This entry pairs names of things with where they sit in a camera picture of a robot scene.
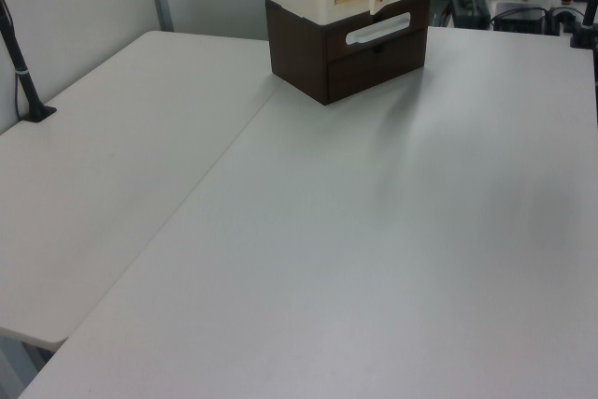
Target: white table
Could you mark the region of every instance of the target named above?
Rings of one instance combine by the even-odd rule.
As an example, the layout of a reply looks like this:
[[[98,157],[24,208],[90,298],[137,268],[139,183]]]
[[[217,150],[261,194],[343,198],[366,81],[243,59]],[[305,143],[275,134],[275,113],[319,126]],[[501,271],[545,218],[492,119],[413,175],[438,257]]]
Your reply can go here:
[[[280,86],[22,399],[595,399],[591,54],[429,33],[331,106]]]
[[[0,136],[0,334],[72,334],[280,84],[269,61],[150,33]]]

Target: monitor arm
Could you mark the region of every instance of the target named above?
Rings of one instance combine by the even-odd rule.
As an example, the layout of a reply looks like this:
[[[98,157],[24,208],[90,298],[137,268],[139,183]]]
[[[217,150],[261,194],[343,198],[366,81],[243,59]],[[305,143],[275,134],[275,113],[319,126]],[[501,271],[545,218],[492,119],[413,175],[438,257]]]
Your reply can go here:
[[[5,0],[0,0],[0,32],[2,33],[2,37],[7,46],[10,59],[15,66],[15,73],[17,74],[17,77],[19,77],[22,89],[29,102],[29,113],[22,117],[22,119],[24,121],[33,121],[35,123],[41,122],[49,115],[56,112],[56,108],[45,106],[37,96],[36,86],[31,79],[29,69],[22,56],[21,49],[19,48],[19,43],[15,36],[15,28]]]
[[[596,7],[598,0],[588,0],[586,13],[583,16],[583,22],[576,22],[573,36],[571,36],[571,47],[575,49],[596,48],[596,32],[594,31],[594,19],[596,16]]]

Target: dark brown drawer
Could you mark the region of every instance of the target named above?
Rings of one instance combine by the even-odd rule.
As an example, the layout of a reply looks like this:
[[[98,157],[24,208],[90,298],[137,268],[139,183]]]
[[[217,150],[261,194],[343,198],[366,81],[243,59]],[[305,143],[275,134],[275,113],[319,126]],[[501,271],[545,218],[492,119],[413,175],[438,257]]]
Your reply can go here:
[[[423,66],[430,0],[403,0],[328,25],[271,0],[265,5],[272,72],[323,105]],[[348,33],[407,12],[407,28],[347,44]]]

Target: white drawer handle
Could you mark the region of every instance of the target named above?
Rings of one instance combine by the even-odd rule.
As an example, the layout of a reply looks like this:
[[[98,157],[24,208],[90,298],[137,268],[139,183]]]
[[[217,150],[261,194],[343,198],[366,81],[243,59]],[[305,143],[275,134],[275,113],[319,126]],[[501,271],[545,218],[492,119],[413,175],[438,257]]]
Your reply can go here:
[[[373,23],[367,27],[355,30],[347,35],[345,42],[347,44],[355,44],[356,42],[363,44],[365,42],[373,41],[379,37],[390,35],[391,33],[405,30],[411,23],[411,13],[403,13],[393,18],[384,21]]]

